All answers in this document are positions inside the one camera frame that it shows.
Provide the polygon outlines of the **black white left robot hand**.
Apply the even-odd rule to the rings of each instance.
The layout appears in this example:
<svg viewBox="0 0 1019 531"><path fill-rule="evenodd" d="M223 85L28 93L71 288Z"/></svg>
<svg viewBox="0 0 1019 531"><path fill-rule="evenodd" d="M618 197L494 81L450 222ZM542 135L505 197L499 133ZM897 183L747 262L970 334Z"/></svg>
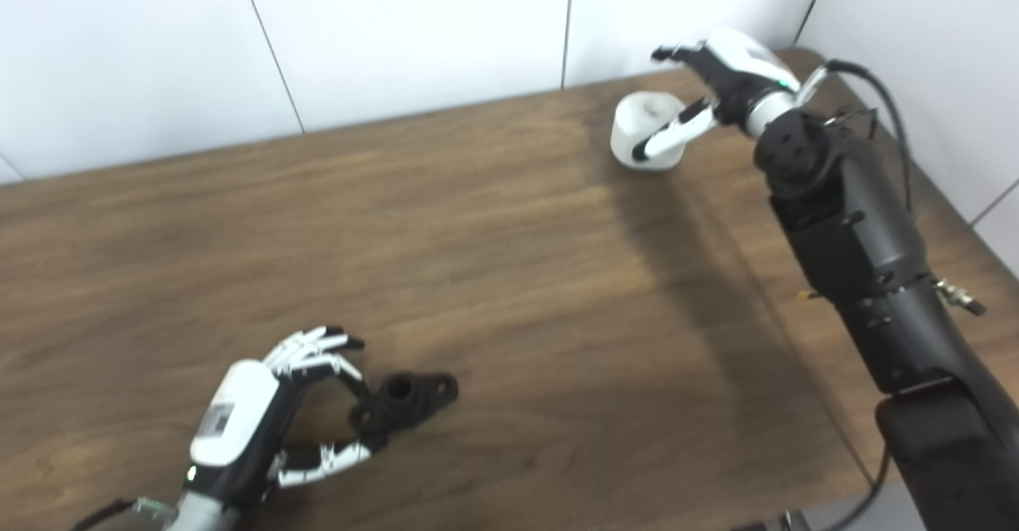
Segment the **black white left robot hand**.
<svg viewBox="0 0 1019 531"><path fill-rule="evenodd" d="M370 396L363 373L343 357L364 347L339 326L317 326L291 333L265 357L230 365L190 441L185 490L247 510L276 489L318 482L370 459L372 448L359 439L283 448L313 383L335 379L357 403Z"/></svg>

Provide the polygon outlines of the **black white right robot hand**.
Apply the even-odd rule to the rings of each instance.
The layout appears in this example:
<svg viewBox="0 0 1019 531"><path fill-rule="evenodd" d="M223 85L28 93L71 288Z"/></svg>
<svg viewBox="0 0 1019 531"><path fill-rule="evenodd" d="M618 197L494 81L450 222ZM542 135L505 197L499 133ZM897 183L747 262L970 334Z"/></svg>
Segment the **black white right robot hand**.
<svg viewBox="0 0 1019 531"><path fill-rule="evenodd" d="M772 120L797 106L800 81L774 52L732 28L717 28L695 45L660 45L650 58L688 66L710 96L641 137L631 150L636 163L651 163L716 126L739 126L757 139Z"/></svg>

